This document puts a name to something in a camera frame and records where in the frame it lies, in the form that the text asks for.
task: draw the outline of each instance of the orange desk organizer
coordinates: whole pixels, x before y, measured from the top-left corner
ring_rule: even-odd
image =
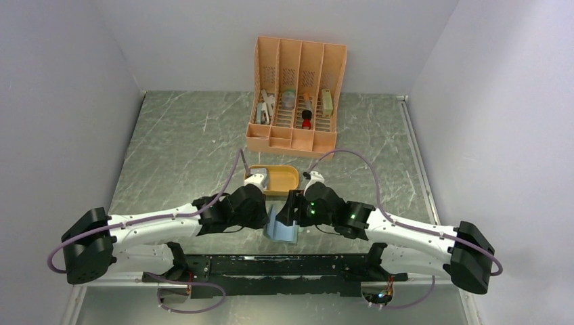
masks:
[[[247,126],[247,148],[256,152],[318,158],[335,148],[337,106],[347,63],[344,45],[258,37],[255,45],[255,96]],[[275,95],[271,125],[255,123],[261,90]],[[321,90],[332,96],[333,114],[323,117]],[[295,92],[295,108],[282,108],[281,94]],[[305,109],[303,94],[311,99],[311,129],[301,125]]]

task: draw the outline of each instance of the white backdrop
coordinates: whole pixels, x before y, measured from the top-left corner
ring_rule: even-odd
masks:
[[[574,2],[461,0],[410,95],[439,215],[505,272],[485,324],[574,324]]]
[[[406,94],[457,0],[94,0],[145,90],[253,91],[258,35],[348,47],[343,91]]]
[[[2,1],[0,30],[0,324],[59,324],[46,257],[109,207],[142,96],[88,0]]]

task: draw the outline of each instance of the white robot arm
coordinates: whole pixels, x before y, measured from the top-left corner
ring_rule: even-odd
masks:
[[[399,227],[386,219],[372,205],[345,202],[324,185],[320,173],[312,172],[304,191],[292,191],[276,220],[284,225],[331,225],[341,236],[362,239],[379,246],[376,253],[380,278],[355,276],[355,279],[380,280],[397,274],[415,273],[450,278],[464,290],[483,294],[488,287],[491,261],[454,240]],[[186,271],[185,255],[174,238],[194,237],[224,232],[240,225],[261,229],[268,222],[263,188],[267,175],[258,173],[244,181],[244,186],[226,196],[200,215],[189,217],[213,198],[195,200],[175,209],[140,215],[109,215],[103,209],[89,211],[62,236],[62,242],[96,225],[122,223],[109,234],[86,237],[64,248],[66,273],[71,284],[89,284],[110,274],[151,272],[178,278]],[[161,219],[137,223],[150,217]],[[451,236],[464,236],[493,253],[478,229],[470,223],[459,227],[431,225],[391,215],[392,220],[417,228]]]

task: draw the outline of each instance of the yellow tray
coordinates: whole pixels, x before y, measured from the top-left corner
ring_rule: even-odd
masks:
[[[277,165],[253,165],[253,168],[266,168],[269,174],[269,184],[267,189],[263,191],[265,195],[269,196],[286,196],[289,190],[296,190],[299,187],[299,172],[293,166],[277,166]],[[247,174],[243,174],[243,179],[247,178]]]

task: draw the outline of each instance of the purple cable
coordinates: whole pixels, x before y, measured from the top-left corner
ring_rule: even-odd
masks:
[[[398,310],[398,309],[407,309],[407,308],[411,308],[415,305],[418,305],[419,303],[423,302],[426,298],[428,298],[428,296],[431,295],[433,289],[435,288],[435,276],[433,276],[433,281],[430,283],[430,288],[428,289],[428,291],[424,294],[424,296],[420,297],[419,299],[416,299],[415,301],[413,301],[412,303],[407,303],[405,305],[400,305],[400,306],[385,306],[385,305],[381,305],[379,303],[374,303],[373,305],[375,306],[379,306],[383,309],[392,309],[392,310]]]
[[[231,168],[231,171],[229,172],[229,176],[227,176],[227,179],[225,180],[225,183],[223,184],[223,187],[221,188],[221,191],[219,191],[219,193],[217,193],[217,195],[213,198],[213,200],[211,200],[211,202],[209,202],[208,204],[206,204],[204,207],[202,207],[201,209],[197,210],[196,212],[193,213],[181,213],[178,214],[178,217],[194,217],[196,215],[200,215],[201,213],[203,213],[205,210],[209,209],[213,204],[215,204],[219,198],[223,195],[223,193],[225,192],[225,189],[227,189],[227,187],[229,186],[229,183],[231,182],[231,178],[233,177],[235,170],[237,168],[237,164],[239,162],[239,157],[242,157],[243,159],[243,163],[244,166],[246,168],[246,172],[249,174],[249,167],[247,166],[247,162],[245,160],[245,155],[243,154],[243,150],[239,149],[237,150],[237,154],[235,157],[235,161],[233,164],[233,167]],[[159,220],[159,219],[166,219],[166,218],[173,218],[173,214],[168,214],[168,215],[155,215],[153,217],[147,217],[147,218],[143,218],[143,219],[139,219],[139,220],[134,220],[134,221],[128,221],[125,223],[126,226],[128,225],[137,225],[138,223],[143,223],[143,222],[148,222],[148,221],[154,221],[154,220]],[[77,240],[80,240],[82,238],[88,237],[90,235],[93,234],[97,234],[98,232],[105,232],[107,230],[112,230],[112,229],[116,229],[116,228],[121,228],[123,227],[124,224],[123,223],[115,223],[113,225],[105,225],[104,227],[99,227],[99,228],[95,228],[93,230],[90,230],[88,232],[79,234],[78,236],[74,236],[66,241],[64,241],[63,243],[59,244],[56,248],[54,248],[50,254],[48,255],[48,268],[50,270],[52,270],[55,273],[59,273],[59,274],[65,274],[66,270],[65,269],[58,269],[54,264],[53,264],[53,257],[54,255],[56,255],[56,253],[58,251],[60,251],[60,249],[68,246],[69,244],[72,244],[73,242],[76,242]]]
[[[167,280],[166,278],[162,278],[161,276],[158,276],[157,274],[148,273],[148,272],[146,272],[146,274],[149,275],[150,277],[152,277],[153,279],[156,279],[157,281],[161,281],[161,282],[166,282],[166,283],[171,283],[171,284],[185,284],[188,286],[210,286],[212,288],[216,288],[219,291],[221,291],[221,299],[219,299],[219,301],[217,301],[212,306],[209,306],[209,307],[204,308],[204,309],[198,309],[198,310],[180,310],[180,309],[173,309],[173,308],[170,308],[170,307],[167,307],[166,305],[164,305],[161,301],[160,291],[158,289],[158,293],[156,296],[158,298],[159,307],[162,308],[163,310],[167,310],[171,313],[204,313],[206,311],[210,311],[210,310],[213,310],[215,308],[218,308],[225,301],[225,297],[227,296],[227,294],[225,293],[225,290],[220,285],[215,284],[215,283],[173,281],[173,280]]]
[[[308,172],[311,172],[315,166],[317,166],[317,164],[319,163],[319,161],[321,161],[321,159],[327,157],[328,155],[334,153],[334,152],[348,152],[349,154],[354,154],[355,156],[359,157],[360,159],[362,159],[367,166],[369,166],[369,169],[371,170],[371,173],[373,174],[373,178],[375,180],[375,188],[376,188],[376,199],[377,199],[377,207],[380,210],[380,212],[382,213],[382,215],[384,216],[384,218],[388,221],[391,222],[392,224],[398,225],[400,227],[409,229],[409,230],[413,230],[415,232],[422,232],[424,234],[428,234],[428,235],[434,235],[437,237],[441,237],[441,233],[440,232],[436,232],[434,230],[428,230],[428,229],[424,229],[424,228],[420,228],[420,227],[416,227],[414,225],[407,225],[405,223],[399,222],[399,221],[395,221],[391,218],[391,216],[384,210],[382,203],[380,201],[380,184],[378,182],[378,175],[375,171],[375,167],[373,166],[372,163],[369,162],[369,160],[367,160],[367,158],[365,158],[363,155],[361,155],[358,152],[349,150],[349,149],[334,149],[331,150],[329,152],[326,152],[323,156],[321,156],[321,158],[317,159],[317,161],[315,161],[315,163],[313,163],[311,165],[311,168],[309,168]],[[466,245],[470,248],[475,249],[476,251],[479,251],[480,253],[484,254],[486,257],[488,257],[491,261],[493,261],[496,266],[498,267],[498,270],[496,272],[491,272],[490,275],[491,276],[499,276],[502,273],[502,264],[500,263],[500,261],[498,261],[498,259],[496,257],[494,257],[494,255],[492,255],[489,251],[483,249],[482,247],[479,247],[467,240],[464,240],[462,238],[458,238],[456,236],[452,236],[449,234],[443,234],[442,235],[444,238],[448,238],[450,240],[454,240],[455,242],[459,242],[463,245]]]
[[[309,168],[308,172],[310,173],[310,172],[315,168],[315,166],[317,166],[317,164],[319,163],[319,161],[321,161],[323,158],[325,158],[325,157],[327,157],[328,155],[330,155],[330,154],[332,154],[332,153],[335,153],[335,152],[347,152],[347,153],[349,153],[349,154],[354,154],[355,156],[357,156],[357,157],[359,157],[360,159],[362,159],[362,161],[364,161],[364,162],[367,164],[367,166],[369,166],[369,169],[371,170],[371,173],[373,174],[373,179],[374,179],[374,181],[375,181],[377,207],[378,207],[379,211],[382,213],[382,215],[384,216],[384,218],[385,218],[388,222],[391,222],[391,223],[393,223],[393,224],[395,224],[395,225],[398,225],[399,227],[403,227],[403,228],[406,228],[406,229],[409,229],[409,230],[413,230],[413,231],[415,231],[415,232],[422,232],[422,233],[424,233],[424,234],[434,235],[434,236],[438,236],[438,237],[441,236],[441,233],[440,233],[440,232],[435,232],[435,231],[432,231],[432,230],[427,230],[427,229],[424,229],[424,228],[419,228],[419,227],[416,227],[416,226],[413,226],[413,225],[407,225],[407,224],[404,224],[404,223],[402,223],[402,222],[395,221],[395,220],[393,220],[393,219],[391,218],[391,216],[384,210],[384,208],[383,208],[383,206],[382,206],[382,202],[381,202],[381,200],[380,200],[380,184],[379,184],[379,180],[378,180],[378,175],[377,175],[377,173],[376,173],[376,171],[375,171],[375,167],[373,166],[373,164],[372,164],[367,158],[365,158],[363,155],[361,155],[361,154],[358,153],[358,152],[355,152],[355,151],[352,151],[352,150],[349,150],[349,149],[333,149],[333,150],[331,150],[331,151],[329,151],[329,152],[326,152],[323,156],[321,156],[319,159],[317,159],[317,161],[315,161],[315,162],[311,165],[311,167]],[[450,239],[450,240],[454,240],[454,241],[459,242],[459,243],[461,243],[461,244],[464,244],[464,245],[466,245],[466,246],[469,246],[470,248],[473,248],[473,249],[479,251],[480,253],[484,254],[486,257],[488,257],[489,259],[491,259],[491,260],[496,264],[496,266],[498,267],[498,270],[497,270],[496,272],[491,272],[491,273],[490,273],[491,276],[498,276],[498,275],[500,275],[500,274],[502,273],[502,264],[501,264],[501,263],[498,261],[498,259],[497,259],[496,257],[494,257],[494,255],[492,255],[489,251],[486,251],[486,250],[483,249],[482,247],[479,247],[479,246],[477,246],[477,245],[475,245],[475,244],[473,244],[473,243],[471,243],[471,242],[469,242],[469,241],[467,241],[467,240],[464,240],[464,239],[461,239],[461,238],[458,238],[458,237],[455,237],[455,236],[451,236],[451,235],[449,235],[449,234],[443,234],[443,237],[444,237],[444,238],[448,238],[448,239]],[[420,299],[418,299],[418,300],[416,300],[416,301],[413,301],[412,303],[408,303],[408,304],[406,304],[406,305],[400,305],[400,306],[384,306],[383,308],[385,308],[385,309],[404,309],[404,308],[413,307],[413,306],[415,306],[415,305],[417,305],[417,304],[423,302],[426,298],[428,298],[428,296],[431,295],[430,293],[433,291],[434,288],[435,288],[435,277],[433,276],[433,283],[431,284],[430,288],[428,289],[428,292],[427,292],[424,296],[422,296]]]

